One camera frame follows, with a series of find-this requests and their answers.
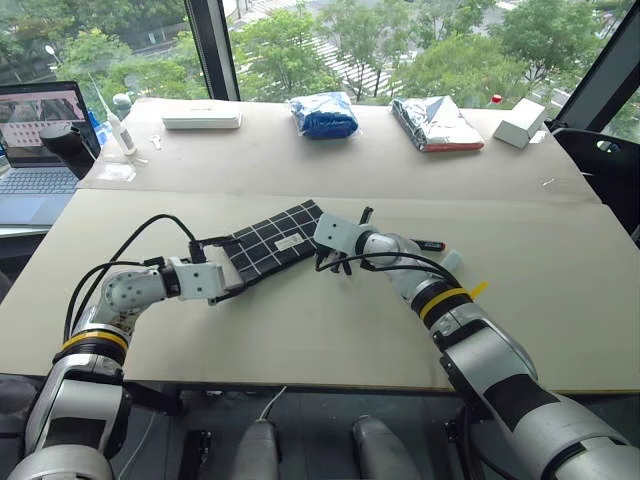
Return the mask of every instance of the window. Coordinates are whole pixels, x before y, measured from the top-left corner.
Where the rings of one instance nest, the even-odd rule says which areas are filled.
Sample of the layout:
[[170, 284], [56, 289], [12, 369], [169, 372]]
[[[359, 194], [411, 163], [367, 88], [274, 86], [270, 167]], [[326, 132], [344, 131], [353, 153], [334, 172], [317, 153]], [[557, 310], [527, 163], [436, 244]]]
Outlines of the window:
[[225, 0], [240, 95], [528, 97], [555, 116], [633, 0]]
[[612, 137], [640, 143], [640, 89], [631, 95], [602, 132]]
[[0, 30], [0, 84], [75, 80], [100, 120], [91, 78], [108, 103], [209, 97], [181, 0], [0, 0]]

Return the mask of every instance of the white box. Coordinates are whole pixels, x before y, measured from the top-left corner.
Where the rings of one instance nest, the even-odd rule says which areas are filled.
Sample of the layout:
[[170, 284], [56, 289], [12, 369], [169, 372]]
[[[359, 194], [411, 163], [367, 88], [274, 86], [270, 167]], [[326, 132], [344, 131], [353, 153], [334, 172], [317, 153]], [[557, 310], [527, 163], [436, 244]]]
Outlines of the white box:
[[238, 107], [216, 100], [190, 100], [162, 115], [162, 123], [168, 130], [192, 128], [238, 128], [242, 115]]
[[493, 136], [514, 147], [524, 148], [536, 134], [546, 116], [542, 105], [523, 98], [493, 132]]

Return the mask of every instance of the laptop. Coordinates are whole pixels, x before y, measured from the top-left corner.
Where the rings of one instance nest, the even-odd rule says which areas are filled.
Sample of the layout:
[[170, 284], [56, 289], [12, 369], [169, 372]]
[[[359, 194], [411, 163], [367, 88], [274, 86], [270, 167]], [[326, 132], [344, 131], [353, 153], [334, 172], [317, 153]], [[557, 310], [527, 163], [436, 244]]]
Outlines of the laptop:
[[50, 226], [78, 178], [40, 141], [39, 132], [71, 123], [95, 157], [100, 145], [76, 82], [0, 86], [0, 144], [9, 171], [0, 178], [0, 225]]

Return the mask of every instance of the yellow tape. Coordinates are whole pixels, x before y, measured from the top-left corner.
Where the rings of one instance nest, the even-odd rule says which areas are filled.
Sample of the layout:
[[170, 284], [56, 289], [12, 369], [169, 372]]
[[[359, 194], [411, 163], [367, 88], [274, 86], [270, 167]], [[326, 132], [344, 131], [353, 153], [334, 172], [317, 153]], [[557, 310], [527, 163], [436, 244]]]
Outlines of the yellow tape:
[[67, 340], [64, 345], [62, 345], [62, 350], [65, 350], [66, 348], [70, 347], [71, 345], [74, 345], [76, 343], [78, 343], [80, 340], [84, 340], [85, 338], [103, 338], [105, 340], [111, 340], [112, 342], [117, 343], [118, 345], [120, 345], [124, 351], [127, 351], [127, 342], [125, 342], [122, 338], [120, 338], [117, 335], [114, 335], [113, 333], [107, 333], [107, 332], [81, 332], [79, 334], [77, 334], [74, 337], [71, 337], [69, 340]]
[[449, 297], [453, 297], [454, 295], [459, 295], [461, 293], [469, 295], [469, 293], [464, 288], [452, 288], [451, 290], [442, 292], [440, 295], [436, 295], [431, 300], [429, 300], [429, 302], [427, 302], [424, 307], [422, 307], [422, 310], [420, 310], [420, 320], [424, 321], [425, 317], [429, 314], [433, 307], [438, 305], [443, 300], [446, 300]]
[[476, 298], [478, 298], [482, 292], [484, 292], [487, 287], [489, 286], [489, 282], [481, 282], [478, 285], [475, 286], [475, 288], [473, 290], [471, 290], [471, 298], [473, 298], [474, 300]]

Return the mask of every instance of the laptop screen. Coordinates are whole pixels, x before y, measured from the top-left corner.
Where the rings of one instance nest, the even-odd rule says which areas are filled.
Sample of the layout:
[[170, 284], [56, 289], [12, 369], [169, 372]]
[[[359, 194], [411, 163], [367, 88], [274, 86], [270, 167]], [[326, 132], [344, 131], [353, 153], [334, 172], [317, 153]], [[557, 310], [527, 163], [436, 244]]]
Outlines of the laptop screen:
[[0, 87], [0, 144], [12, 167], [62, 165], [39, 136], [44, 127], [59, 123], [77, 127], [98, 156], [98, 140], [75, 82]]

